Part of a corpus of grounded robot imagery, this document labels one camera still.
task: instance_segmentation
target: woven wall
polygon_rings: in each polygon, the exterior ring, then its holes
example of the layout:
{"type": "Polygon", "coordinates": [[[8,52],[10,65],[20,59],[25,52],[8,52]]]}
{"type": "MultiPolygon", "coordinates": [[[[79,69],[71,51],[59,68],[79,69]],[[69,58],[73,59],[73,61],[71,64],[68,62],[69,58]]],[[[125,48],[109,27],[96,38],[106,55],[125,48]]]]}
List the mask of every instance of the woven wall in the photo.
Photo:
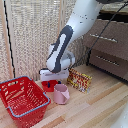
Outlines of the woven wall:
{"type": "Polygon", "coordinates": [[[39,70],[46,67],[48,47],[57,39],[60,0],[9,1],[6,3],[8,15],[12,15],[9,20],[13,26],[10,34],[14,33],[16,77],[27,75],[39,80],[39,70]]]}
{"type": "MultiPolygon", "coordinates": [[[[70,15],[73,11],[76,0],[66,0],[66,9],[65,9],[65,24],[67,23],[70,15]]],[[[76,62],[80,57],[85,54],[86,47],[83,45],[83,37],[76,39],[73,43],[71,43],[68,47],[68,50],[71,51],[75,55],[76,62]]],[[[76,66],[82,65],[86,63],[86,58],[84,58],[81,62],[79,62],[76,66]]]]}
{"type": "Polygon", "coordinates": [[[13,78],[3,1],[0,0],[0,82],[13,78]]]}

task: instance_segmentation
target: pink mug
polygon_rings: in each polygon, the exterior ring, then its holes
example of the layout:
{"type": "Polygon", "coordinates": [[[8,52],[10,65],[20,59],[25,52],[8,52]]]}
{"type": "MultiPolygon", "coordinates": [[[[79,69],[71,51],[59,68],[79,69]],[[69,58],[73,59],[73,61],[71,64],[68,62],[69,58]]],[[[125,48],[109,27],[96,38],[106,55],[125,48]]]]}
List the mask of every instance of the pink mug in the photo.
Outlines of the pink mug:
{"type": "Polygon", "coordinates": [[[64,84],[56,84],[54,86],[54,102],[57,104],[66,104],[69,100],[68,88],[64,84]]]}

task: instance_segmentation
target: cabinet drawer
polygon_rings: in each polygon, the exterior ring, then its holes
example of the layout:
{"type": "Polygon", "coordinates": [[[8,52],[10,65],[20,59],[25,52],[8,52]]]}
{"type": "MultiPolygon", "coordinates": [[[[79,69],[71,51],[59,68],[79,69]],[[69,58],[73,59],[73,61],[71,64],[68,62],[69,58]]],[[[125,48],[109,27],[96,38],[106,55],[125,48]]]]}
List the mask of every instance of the cabinet drawer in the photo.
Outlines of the cabinet drawer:
{"type": "MultiPolygon", "coordinates": [[[[84,35],[84,44],[91,47],[108,21],[96,20],[92,29],[84,35]]],[[[112,21],[94,49],[128,60],[128,24],[112,21]]]]}
{"type": "Polygon", "coordinates": [[[102,53],[97,50],[91,51],[89,63],[121,78],[126,77],[128,72],[128,61],[102,53]]]}

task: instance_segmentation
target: red plastic basket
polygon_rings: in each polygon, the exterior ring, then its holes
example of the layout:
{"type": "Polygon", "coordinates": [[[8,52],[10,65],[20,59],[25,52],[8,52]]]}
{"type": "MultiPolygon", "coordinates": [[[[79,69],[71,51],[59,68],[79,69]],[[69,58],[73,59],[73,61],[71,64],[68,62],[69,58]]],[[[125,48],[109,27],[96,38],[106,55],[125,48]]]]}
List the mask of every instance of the red plastic basket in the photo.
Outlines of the red plastic basket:
{"type": "Polygon", "coordinates": [[[27,76],[0,83],[0,97],[19,128],[29,128],[41,121],[51,102],[27,76]]]}

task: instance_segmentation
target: small box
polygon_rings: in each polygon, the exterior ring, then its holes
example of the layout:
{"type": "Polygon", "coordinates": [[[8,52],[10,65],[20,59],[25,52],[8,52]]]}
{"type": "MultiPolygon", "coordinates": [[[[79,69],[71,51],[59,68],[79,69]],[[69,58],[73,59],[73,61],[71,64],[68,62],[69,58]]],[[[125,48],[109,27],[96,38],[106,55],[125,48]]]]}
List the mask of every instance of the small box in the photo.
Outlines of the small box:
{"type": "Polygon", "coordinates": [[[92,77],[77,72],[75,69],[69,70],[67,83],[81,92],[89,91],[92,77]]]}

